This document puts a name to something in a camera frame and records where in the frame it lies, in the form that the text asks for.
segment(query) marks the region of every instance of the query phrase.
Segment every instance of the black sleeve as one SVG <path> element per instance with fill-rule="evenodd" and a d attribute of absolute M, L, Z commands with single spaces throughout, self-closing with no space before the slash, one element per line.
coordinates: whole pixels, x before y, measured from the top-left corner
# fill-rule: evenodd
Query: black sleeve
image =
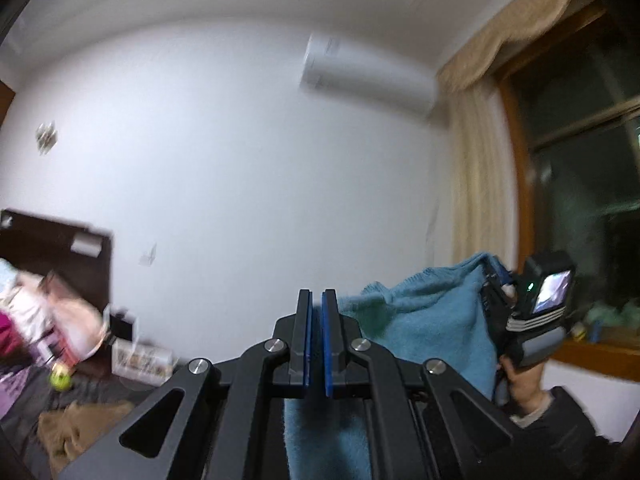
<path fill-rule="evenodd" d="M 556 386 L 551 394 L 551 405 L 527 426 L 527 433 L 550 447 L 576 478 L 597 478 L 612 463 L 617 445 L 596 436 L 591 421 L 564 388 Z"/>

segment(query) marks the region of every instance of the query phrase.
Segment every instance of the human hand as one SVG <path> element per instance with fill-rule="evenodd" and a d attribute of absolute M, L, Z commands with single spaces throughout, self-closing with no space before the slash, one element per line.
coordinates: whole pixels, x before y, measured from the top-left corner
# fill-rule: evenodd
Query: human hand
<path fill-rule="evenodd" d="M 543 361 L 537 365 L 515 368 L 511 359 L 506 355 L 500 356 L 500 364 L 509 381 L 511 397 L 526 415 L 535 412 L 545 400 L 545 393 L 540 387 L 545 363 Z"/>

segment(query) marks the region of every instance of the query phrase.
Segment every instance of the window sill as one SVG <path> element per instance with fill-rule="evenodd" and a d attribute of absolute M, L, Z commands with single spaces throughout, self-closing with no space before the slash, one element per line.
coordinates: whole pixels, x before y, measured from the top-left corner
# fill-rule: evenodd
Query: window sill
<path fill-rule="evenodd" d="M 552 359 L 593 372 L 640 382 L 640 350 L 568 339 Z"/>

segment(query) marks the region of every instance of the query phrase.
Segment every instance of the air conditioner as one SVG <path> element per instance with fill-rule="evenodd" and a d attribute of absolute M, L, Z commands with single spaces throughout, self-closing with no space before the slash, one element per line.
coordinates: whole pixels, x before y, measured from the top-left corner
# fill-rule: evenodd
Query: air conditioner
<path fill-rule="evenodd" d="M 434 73 L 424 65 L 366 44 L 313 34 L 302 82 L 395 105 L 426 116 L 438 96 Z"/>

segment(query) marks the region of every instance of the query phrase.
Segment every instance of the beige curtain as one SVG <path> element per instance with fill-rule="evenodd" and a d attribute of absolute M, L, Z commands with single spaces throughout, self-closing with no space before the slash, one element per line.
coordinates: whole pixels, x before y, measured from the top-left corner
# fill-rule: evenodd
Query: beige curtain
<path fill-rule="evenodd" d="M 448 93 L 453 135 L 452 256 L 458 262 L 477 251 L 503 260 L 507 247 L 508 208 L 516 208 L 505 182 L 511 153 L 500 146 L 483 78 L 500 47 L 507 41 L 532 40 L 549 30 L 570 0 L 513 0 L 483 27 L 440 70 L 438 81 Z"/>

